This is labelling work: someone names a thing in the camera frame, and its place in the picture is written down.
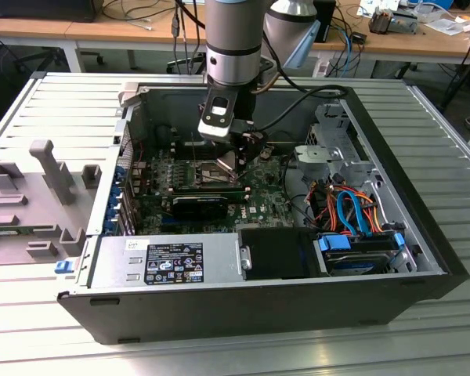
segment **desk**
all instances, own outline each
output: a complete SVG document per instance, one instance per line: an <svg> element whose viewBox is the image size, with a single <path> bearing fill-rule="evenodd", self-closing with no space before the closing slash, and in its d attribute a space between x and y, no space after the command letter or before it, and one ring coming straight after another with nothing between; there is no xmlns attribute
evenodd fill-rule
<svg viewBox="0 0 470 376"><path fill-rule="evenodd" d="M429 27L421 25L416 35L387 34L377 35L369 32L368 19L356 19L355 5L359 0L341 0L341 8L349 24L367 35L367 43L362 54L363 60L391 60L414 63L461 63L469 46L469 34L446 36ZM148 4L149 0L125 0L126 9ZM141 9L132 13L133 16L146 14L170 7L171 3L159 3L150 9ZM199 19L204 20L204 7L199 6ZM118 3L107 12L111 16L122 17ZM68 21L40 20L0 20L0 37L10 45L41 45L64 49L72 72L83 72L83 64L79 49L126 49L126 50L160 50L172 51L171 36L172 11L152 18L152 31L142 29L130 23L110 20L98 15L94 23L71 23ZM186 36L189 51L193 51L196 43L194 23L186 20ZM201 49L205 51L205 34L201 30ZM317 43L310 52L317 58L314 75L318 76L327 69L330 59L338 56L345 48L338 33L332 31L327 43Z"/></svg>

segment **power supply label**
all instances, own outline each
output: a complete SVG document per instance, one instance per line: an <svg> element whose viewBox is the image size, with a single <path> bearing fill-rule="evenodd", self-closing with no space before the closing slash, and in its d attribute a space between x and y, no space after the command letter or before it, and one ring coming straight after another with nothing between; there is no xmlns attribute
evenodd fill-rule
<svg viewBox="0 0 470 376"><path fill-rule="evenodd" d="M146 284L204 282L202 243L148 245L145 282Z"/></svg>

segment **screw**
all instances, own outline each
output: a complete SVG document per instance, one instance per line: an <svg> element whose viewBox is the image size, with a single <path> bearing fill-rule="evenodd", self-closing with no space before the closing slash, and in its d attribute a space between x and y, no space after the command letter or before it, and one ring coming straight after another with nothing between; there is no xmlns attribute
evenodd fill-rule
<svg viewBox="0 0 470 376"><path fill-rule="evenodd" d="M250 270L251 269L251 264L249 264L248 260L241 260L240 266L242 266L243 270Z"/></svg>

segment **metal workbench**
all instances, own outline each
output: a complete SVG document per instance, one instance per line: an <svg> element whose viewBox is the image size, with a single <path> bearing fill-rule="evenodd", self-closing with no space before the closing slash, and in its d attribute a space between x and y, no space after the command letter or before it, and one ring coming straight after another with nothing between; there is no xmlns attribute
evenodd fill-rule
<svg viewBox="0 0 470 376"><path fill-rule="evenodd" d="M31 79L0 123L0 161L40 172L28 147L32 139L50 138L55 157L72 172L103 165L121 116L121 83L163 77L55 73ZM342 84L356 90L470 272L466 142L416 88L401 81ZM56 293L68 283L56 279L53 264L0 266L0 374L470 374L470 280L388 326L116 346L94 342L57 304Z"/></svg>

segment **green circuit board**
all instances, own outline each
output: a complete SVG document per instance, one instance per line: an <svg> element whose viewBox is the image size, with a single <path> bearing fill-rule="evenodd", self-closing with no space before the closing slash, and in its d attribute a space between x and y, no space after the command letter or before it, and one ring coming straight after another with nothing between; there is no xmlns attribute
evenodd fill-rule
<svg viewBox="0 0 470 376"><path fill-rule="evenodd" d="M167 154L135 164L132 185L139 213L137 234L232 233L247 227L292 227L291 207L280 183L279 157L253 161L237 181L214 161L175 161ZM198 188L208 188L199 192ZM175 197L226 197L225 218L174 220Z"/></svg>

